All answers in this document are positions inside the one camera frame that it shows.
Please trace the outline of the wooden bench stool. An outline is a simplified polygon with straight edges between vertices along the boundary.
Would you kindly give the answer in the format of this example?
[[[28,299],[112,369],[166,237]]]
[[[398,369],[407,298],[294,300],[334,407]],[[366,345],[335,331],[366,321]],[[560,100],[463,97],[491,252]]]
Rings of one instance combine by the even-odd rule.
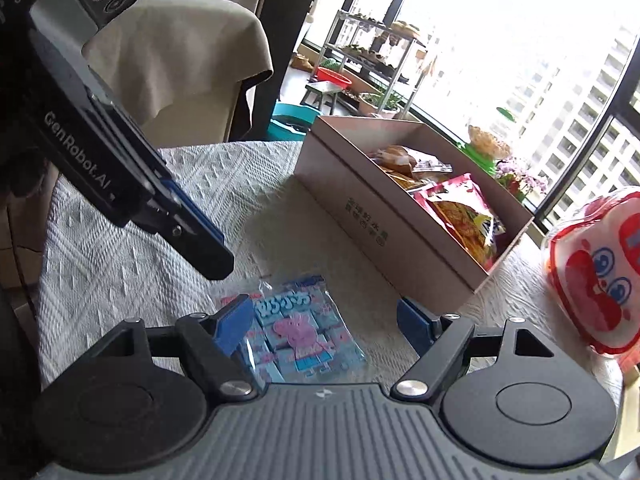
[[[328,108],[328,115],[334,115],[337,107],[338,96],[345,90],[345,87],[334,84],[331,81],[311,81],[305,86],[303,99],[300,105],[306,105],[318,110],[323,114],[325,107]]]

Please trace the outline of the green candy dispenser globe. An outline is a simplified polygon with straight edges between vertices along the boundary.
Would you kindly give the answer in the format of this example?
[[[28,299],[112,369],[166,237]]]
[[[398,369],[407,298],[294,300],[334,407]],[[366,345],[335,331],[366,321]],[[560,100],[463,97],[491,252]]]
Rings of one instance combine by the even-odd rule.
[[[498,163],[512,155],[515,126],[513,115],[505,107],[486,108],[466,122],[469,140],[459,148],[495,177]]]

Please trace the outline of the pink cardboard box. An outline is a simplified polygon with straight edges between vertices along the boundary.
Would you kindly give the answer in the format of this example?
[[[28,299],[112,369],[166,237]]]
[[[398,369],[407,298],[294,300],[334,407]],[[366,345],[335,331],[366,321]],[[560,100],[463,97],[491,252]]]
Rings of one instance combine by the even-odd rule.
[[[485,270],[370,154],[399,144],[469,174],[506,227],[504,260],[532,214],[438,132],[418,122],[320,116],[306,135],[294,174],[402,296],[436,313],[459,310],[496,274]]]

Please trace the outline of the red plastic basin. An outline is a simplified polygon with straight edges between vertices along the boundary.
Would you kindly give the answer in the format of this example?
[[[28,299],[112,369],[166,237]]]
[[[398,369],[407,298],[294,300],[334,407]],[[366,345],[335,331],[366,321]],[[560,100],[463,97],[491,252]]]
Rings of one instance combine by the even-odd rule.
[[[341,89],[346,89],[352,84],[352,81],[343,74],[322,66],[317,70],[317,78],[318,81],[330,82]]]

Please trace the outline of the red spicy strip snack bag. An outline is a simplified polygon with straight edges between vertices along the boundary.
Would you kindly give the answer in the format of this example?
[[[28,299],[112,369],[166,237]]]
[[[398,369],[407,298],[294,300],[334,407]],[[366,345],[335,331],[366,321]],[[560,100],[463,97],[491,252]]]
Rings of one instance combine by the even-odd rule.
[[[506,226],[486,202],[470,174],[411,192],[412,198],[444,226],[470,256],[489,271],[498,259]]]

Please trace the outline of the metal shoe rack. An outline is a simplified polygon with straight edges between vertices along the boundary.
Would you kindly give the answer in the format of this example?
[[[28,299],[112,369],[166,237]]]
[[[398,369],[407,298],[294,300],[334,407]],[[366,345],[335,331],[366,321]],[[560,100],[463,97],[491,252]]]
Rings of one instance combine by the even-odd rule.
[[[349,93],[358,112],[362,92],[395,91],[401,95],[405,119],[422,84],[433,73],[435,58],[420,38],[419,29],[403,22],[385,24],[361,13],[338,10],[323,41],[310,80],[318,81],[320,66],[335,70],[352,81]]]

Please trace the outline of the pink orchid flower pot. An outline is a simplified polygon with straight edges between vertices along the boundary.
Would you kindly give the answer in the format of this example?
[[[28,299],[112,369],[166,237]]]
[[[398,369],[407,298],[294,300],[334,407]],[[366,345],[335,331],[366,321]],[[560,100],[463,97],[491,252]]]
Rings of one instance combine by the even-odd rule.
[[[514,156],[498,162],[495,180],[519,203],[523,203],[529,194],[543,193],[547,188],[546,180],[535,176],[527,162]]]

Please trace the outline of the blue plastic basin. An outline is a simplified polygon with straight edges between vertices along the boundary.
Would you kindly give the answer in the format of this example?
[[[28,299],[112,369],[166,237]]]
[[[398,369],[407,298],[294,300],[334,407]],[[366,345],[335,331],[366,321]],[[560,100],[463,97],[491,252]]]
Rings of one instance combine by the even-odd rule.
[[[268,141],[303,141],[320,112],[307,105],[279,102],[266,132]]]

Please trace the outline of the beige covered chair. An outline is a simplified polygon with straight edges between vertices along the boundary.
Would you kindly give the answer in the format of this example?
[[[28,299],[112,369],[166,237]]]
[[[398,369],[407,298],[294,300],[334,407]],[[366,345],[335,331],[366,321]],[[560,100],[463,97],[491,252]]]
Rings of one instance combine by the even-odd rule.
[[[82,53],[156,148],[242,136],[273,74],[262,23],[230,0],[138,0]]]

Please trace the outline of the blue pig cartoon snack packet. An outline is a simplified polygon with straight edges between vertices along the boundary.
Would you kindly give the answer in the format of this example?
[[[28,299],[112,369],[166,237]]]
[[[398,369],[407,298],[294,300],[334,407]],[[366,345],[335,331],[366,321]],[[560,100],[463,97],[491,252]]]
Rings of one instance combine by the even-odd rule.
[[[247,296],[253,321],[239,350],[258,385],[348,382],[367,366],[322,275],[260,281]]]

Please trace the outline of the brown bread packet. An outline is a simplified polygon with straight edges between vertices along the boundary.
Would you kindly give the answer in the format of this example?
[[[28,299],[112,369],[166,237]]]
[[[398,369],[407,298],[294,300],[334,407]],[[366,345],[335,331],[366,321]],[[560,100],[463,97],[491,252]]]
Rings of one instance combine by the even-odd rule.
[[[378,166],[413,179],[452,174],[452,166],[442,162],[435,155],[403,145],[395,144],[386,146],[386,148],[378,148],[369,155],[369,158]]]

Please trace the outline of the white textured tablecloth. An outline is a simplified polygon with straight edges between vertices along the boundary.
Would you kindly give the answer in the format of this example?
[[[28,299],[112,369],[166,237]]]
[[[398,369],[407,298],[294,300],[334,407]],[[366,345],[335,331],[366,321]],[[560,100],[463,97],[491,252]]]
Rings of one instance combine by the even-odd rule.
[[[398,293],[294,177],[295,142],[214,144],[163,151],[183,191],[224,233],[232,273],[209,281],[178,253],[183,232],[119,228],[58,179],[39,282],[38,358],[52,382],[126,318],[170,325],[212,312],[219,297],[261,280],[306,274],[329,293],[367,357],[363,379],[392,384],[416,358],[396,325]]]

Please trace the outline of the red rabbit face snack bag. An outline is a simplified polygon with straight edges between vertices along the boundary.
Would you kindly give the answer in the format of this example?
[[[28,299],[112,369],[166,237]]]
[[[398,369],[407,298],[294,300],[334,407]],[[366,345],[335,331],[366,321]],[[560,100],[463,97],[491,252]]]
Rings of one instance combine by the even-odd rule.
[[[594,198],[544,240],[548,282],[587,346],[621,356],[639,342],[639,189]]]

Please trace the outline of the potted green plant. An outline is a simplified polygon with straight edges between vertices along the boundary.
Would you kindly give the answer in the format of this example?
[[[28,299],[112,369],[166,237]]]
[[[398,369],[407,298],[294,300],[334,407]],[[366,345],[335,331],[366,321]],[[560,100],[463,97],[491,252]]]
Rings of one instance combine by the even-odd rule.
[[[382,118],[394,118],[402,106],[401,95],[395,91],[385,96],[385,91],[362,92],[358,96],[358,112],[364,116],[378,115]]]

